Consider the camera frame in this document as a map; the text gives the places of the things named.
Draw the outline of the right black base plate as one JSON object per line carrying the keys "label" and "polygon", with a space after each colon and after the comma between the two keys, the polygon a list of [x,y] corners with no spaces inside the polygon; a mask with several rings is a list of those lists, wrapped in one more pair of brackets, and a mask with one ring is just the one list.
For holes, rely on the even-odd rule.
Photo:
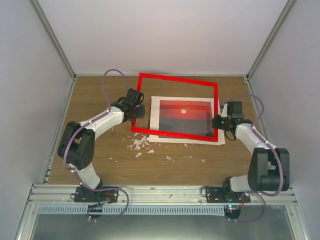
{"label": "right black base plate", "polygon": [[250,203],[251,198],[242,195],[242,192],[234,192],[222,186],[205,185],[199,189],[202,197],[207,203],[242,204]]}

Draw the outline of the sunset photo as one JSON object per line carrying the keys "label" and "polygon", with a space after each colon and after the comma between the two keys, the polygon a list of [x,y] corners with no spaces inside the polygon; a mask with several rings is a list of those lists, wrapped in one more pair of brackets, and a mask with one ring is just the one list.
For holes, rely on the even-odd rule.
{"label": "sunset photo", "polygon": [[212,107],[208,101],[161,100],[159,130],[212,137]]}

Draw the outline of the white mat board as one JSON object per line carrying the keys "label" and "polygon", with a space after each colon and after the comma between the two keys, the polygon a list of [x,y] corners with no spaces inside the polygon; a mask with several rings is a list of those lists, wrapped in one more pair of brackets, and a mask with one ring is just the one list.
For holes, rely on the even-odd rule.
{"label": "white mat board", "polygon": [[149,128],[151,130],[159,130],[159,116],[160,116],[160,101],[204,101],[211,103],[212,118],[213,116],[213,98],[201,98],[201,97],[168,97],[168,96],[152,96],[150,106],[150,119]]}

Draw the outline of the red picture frame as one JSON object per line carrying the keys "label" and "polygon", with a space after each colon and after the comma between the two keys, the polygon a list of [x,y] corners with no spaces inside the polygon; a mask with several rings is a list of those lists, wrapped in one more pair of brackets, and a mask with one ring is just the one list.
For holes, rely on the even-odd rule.
{"label": "red picture frame", "polygon": [[[213,116],[219,113],[219,87],[216,82],[211,81],[203,81],[197,79],[190,79],[190,78],[183,78],[183,77],[176,77],[176,76],[167,76],[167,75],[160,75],[154,73],[145,73],[140,72],[138,76],[137,82],[137,91],[141,91],[143,78],[150,78],[150,79],[157,79],[157,80],[164,80],[164,81],[172,81],[172,82],[179,82],[179,83],[186,83],[186,84],[193,84],[193,85],[200,85],[200,86],[207,86],[213,88]],[[181,138],[181,139],[190,139],[190,140],[197,140],[197,141],[207,141],[207,142],[217,142],[218,141],[218,129],[213,129],[213,136],[200,136],[195,134],[186,134],[186,133],[177,133],[172,131],[160,131],[160,130],[153,130],[147,128],[139,128],[136,127],[136,118],[133,120],[133,124],[130,128],[131,132],[133,133],[140,133],[140,134],[147,134],[147,135],[158,135],[158,136],[165,136],[165,137],[174,137],[174,138]]]}

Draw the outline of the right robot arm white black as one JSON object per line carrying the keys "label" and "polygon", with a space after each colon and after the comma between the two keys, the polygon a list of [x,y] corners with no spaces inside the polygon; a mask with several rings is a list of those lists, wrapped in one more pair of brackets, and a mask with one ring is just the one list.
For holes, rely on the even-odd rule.
{"label": "right robot arm white black", "polygon": [[229,101],[222,114],[212,119],[212,126],[231,133],[233,140],[241,141],[251,153],[247,174],[227,177],[223,182],[221,196],[228,203],[234,202],[240,193],[259,192],[274,197],[290,186],[290,154],[263,137],[254,123],[244,118],[242,103]]}

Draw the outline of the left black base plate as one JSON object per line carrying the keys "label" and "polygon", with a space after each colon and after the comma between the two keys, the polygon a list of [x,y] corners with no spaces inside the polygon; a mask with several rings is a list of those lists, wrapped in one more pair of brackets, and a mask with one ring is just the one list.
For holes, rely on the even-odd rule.
{"label": "left black base plate", "polygon": [[118,187],[103,187],[104,191],[92,191],[84,186],[78,186],[70,199],[76,203],[111,204],[118,201]]}

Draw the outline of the white debris pile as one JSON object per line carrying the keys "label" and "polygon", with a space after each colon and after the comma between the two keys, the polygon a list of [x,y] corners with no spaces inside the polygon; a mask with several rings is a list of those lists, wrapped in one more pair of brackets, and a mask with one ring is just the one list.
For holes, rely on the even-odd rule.
{"label": "white debris pile", "polygon": [[133,151],[135,158],[139,158],[143,154],[153,154],[155,152],[145,134],[134,133],[132,137],[128,136],[128,138],[131,142],[126,148]]}

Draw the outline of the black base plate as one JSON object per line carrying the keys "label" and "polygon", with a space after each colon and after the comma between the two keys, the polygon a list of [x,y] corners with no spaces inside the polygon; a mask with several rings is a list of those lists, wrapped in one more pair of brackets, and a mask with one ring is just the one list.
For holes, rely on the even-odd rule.
{"label": "black base plate", "polygon": [[70,199],[76,203],[111,204],[118,201],[118,187],[103,187],[104,191],[92,191],[84,186],[78,186]]}
{"label": "black base plate", "polygon": [[222,186],[205,185],[199,189],[202,197],[207,203],[242,204],[250,203],[251,198],[242,195],[242,192],[234,192]]}

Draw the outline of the aluminium rail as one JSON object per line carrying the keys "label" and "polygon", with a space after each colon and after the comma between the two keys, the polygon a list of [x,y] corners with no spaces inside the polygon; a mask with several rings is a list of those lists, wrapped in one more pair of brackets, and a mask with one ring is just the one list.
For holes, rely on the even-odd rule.
{"label": "aluminium rail", "polygon": [[[27,203],[30,204],[72,204],[70,195],[78,185],[35,184],[31,187]],[[190,185],[123,185],[131,205],[223,205],[222,202],[207,203],[200,194],[200,186]],[[297,205],[292,188],[277,196],[262,196],[267,205]],[[255,194],[250,196],[248,205],[260,205],[262,201]],[[125,205],[127,198],[120,192],[116,205]]]}

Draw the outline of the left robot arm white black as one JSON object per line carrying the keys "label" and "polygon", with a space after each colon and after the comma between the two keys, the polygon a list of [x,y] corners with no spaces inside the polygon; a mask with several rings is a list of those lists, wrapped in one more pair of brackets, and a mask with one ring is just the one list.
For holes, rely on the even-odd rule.
{"label": "left robot arm white black", "polygon": [[117,125],[144,118],[143,100],[142,92],[130,88],[126,96],[110,103],[98,115],[66,125],[57,154],[62,158],[63,168],[76,174],[80,184],[87,188],[85,195],[90,201],[98,202],[103,197],[102,180],[92,164],[96,140]]}

